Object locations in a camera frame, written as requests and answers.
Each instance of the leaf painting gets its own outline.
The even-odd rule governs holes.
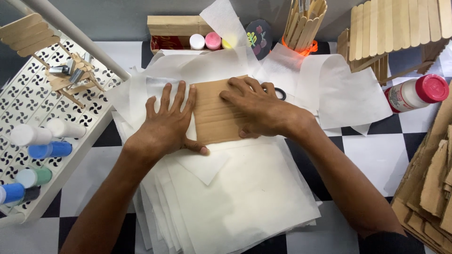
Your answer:
[[[256,46],[254,43],[257,41],[257,37],[254,35],[254,32],[252,33],[248,32],[246,35],[248,35],[248,41],[250,42],[250,46]]]

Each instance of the perforated white shelf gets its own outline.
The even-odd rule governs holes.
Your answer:
[[[61,43],[70,52],[78,52],[81,56],[85,54],[85,50],[65,35],[61,36]],[[47,47],[36,55],[50,66],[61,65],[70,58],[58,44]],[[95,67],[94,75],[105,90],[121,84],[122,80],[99,61],[93,60],[92,64]],[[41,194],[37,200],[13,208],[0,206],[0,211],[7,216],[22,218],[22,215],[17,215],[23,213],[26,221],[42,216],[112,120],[111,103],[96,87],[74,95],[85,105],[82,109],[68,98],[52,92],[44,71],[45,67],[31,57],[0,94],[0,184],[13,183],[16,174],[26,167],[46,166],[53,172],[52,180],[41,186]],[[81,139],[55,139],[72,144],[72,153],[69,156],[34,160],[28,155],[26,147],[11,143],[9,134],[16,125],[26,123],[41,127],[51,118],[63,118],[87,128],[87,133]],[[8,224],[5,221],[7,218],[0,219],[0,227]]]

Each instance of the fingernail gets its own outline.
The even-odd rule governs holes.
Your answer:
[[[246,132],[240,131],[239,136],[240,136],[241,138],[246,138]]]
[[[209,155],[209,154],[210,154],[210,150],[207,149],[207,147],[203,147],[203,148],[201,148],[200,153],[201,153],[202,155]]]

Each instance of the pink paint bottle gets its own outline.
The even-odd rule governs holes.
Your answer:
[[[449,95],[447,82],[436,74],[410,79],[385,90],[385,96],[394,113],[425,108],[444,101]]]
[[[209,49],[217,50],[221,45],[221,37],[216,32],[210,32],[206,35],[206,46]]]

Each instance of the label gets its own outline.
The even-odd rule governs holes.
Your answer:
[[[416,108],[410,106],[402,96],[402,87],[404,83],[386,89],[385,96],[394,113],[407,112]]]

